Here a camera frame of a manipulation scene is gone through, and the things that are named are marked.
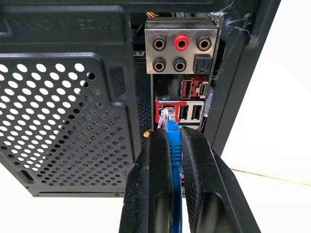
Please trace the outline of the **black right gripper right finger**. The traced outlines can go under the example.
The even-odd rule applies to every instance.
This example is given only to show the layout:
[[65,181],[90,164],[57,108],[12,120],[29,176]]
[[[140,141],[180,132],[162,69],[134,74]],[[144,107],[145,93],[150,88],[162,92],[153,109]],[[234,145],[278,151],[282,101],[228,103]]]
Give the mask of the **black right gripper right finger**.
[[207,139],[180,129],[191,233],[261,233],[238,180]]

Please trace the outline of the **silver audio jack block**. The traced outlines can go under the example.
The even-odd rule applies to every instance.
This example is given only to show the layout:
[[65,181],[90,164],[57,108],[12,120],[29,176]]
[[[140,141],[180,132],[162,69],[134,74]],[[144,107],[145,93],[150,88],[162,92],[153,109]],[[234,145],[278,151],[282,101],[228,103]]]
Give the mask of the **silver audio jack block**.
[[218,28],[207,17],[156,17],[145,23],[149,74],[209,74]]

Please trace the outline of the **black computer tower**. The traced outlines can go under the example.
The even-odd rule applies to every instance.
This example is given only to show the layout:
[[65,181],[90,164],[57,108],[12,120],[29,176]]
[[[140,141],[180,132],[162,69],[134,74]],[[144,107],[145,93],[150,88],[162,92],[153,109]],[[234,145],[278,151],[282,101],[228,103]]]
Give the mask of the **black computer tower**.
[[202,122],[179,124],[221,155],[280,2],[0,0],[0,163],[34,197],[123,197],[156,98],[180,98],[182,74],[147,72],[156,17],[218,28]]

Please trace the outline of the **red ethernet USB port block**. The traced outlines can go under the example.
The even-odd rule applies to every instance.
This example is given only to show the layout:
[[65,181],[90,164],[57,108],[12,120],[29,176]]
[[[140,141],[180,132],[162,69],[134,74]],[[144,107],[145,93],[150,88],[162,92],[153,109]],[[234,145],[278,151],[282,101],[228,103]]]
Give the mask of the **red ethernet USB port block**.
[[155,100],[155,122],[158,123],[160,121],[161,111],[164,108],[172,107],[176,122],[200,124],[203,119],[204,105],[203,100],[157,97]]

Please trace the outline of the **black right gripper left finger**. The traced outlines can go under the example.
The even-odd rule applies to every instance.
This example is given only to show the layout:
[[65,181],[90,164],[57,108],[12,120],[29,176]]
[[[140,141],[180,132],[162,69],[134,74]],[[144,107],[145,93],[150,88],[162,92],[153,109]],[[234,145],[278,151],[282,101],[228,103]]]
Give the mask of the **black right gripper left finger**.
[[163,128],[153,131],[129,172],[119,233],[171,233],[173,176]]

